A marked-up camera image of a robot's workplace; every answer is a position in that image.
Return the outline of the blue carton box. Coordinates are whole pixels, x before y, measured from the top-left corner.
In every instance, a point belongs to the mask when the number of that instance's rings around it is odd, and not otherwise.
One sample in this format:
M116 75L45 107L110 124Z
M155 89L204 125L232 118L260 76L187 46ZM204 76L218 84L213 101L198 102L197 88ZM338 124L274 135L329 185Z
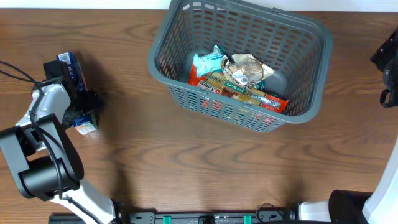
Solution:
M87 88L81 65L72 52L58 54L57 60L65 64L67 77L71 80L67 81L66 87L72 94L71 106L67 109L64 121L82 135L96 131L96 113L101 108L101 99L93 90Z

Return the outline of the orange yellow spaghetti packet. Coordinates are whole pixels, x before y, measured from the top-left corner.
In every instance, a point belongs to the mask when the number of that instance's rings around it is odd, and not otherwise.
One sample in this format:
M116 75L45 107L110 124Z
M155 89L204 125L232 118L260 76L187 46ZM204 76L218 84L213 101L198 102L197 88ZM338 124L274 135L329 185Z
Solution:
M277 113L283 112L289 102L256 88L241 88L227 80L222 73L210 72L198 77L197 68L194 65L191 66L188 84Z

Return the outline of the teal small snack packet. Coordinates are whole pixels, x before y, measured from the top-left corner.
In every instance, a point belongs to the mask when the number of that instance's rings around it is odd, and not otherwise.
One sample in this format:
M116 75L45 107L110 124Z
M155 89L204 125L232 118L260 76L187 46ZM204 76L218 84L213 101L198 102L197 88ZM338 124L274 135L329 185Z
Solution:
M224 56L225 54L217 45L213 47L213 51L209 54L204 56L195 54L192 62L195 67L196 76L201 77L207 73L221 70L221 63Z

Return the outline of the green Nescafe coffee bag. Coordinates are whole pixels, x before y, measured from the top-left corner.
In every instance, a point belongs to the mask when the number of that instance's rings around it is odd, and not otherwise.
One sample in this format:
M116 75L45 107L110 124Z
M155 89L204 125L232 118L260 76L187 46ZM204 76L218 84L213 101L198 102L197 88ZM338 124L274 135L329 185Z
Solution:
M261 80L258 83L250 83L249 84L249 89L250 90L258 90L264 93L270 93L271 91L266 87L266 81Z

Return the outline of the beige brown snack pouch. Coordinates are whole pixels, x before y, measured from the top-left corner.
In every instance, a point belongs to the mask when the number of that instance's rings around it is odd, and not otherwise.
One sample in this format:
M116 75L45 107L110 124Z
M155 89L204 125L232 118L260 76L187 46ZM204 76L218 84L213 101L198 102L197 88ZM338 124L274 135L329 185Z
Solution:
M233 54L232 60L226 55L221 61L221 69L225 78L240 86L249 88L272 76L275 71L256 59L251 54Z

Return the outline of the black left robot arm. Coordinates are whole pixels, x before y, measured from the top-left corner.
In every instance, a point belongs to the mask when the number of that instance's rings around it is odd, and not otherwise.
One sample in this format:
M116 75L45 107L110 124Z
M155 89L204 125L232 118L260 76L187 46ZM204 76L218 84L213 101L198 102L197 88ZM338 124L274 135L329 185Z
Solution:
M41 82L24 75L34 85L32 103L15 126L1 131L1 151L20 194L62 205L84 223L127 223L120 204L85 180L65 132L79 118L95 121L101 98L85 88L78 65L53 60L44 72Z

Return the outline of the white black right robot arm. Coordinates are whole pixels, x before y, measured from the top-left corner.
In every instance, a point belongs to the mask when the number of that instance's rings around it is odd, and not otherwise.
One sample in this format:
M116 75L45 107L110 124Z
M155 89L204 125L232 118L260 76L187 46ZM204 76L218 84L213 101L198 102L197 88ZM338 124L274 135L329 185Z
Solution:
M397 106L397 31L371 56L386 88L379 102L384 108ZM397 146L394 146L376 190L334 190L328 200L303 202L290 212L286 223L397 223Z

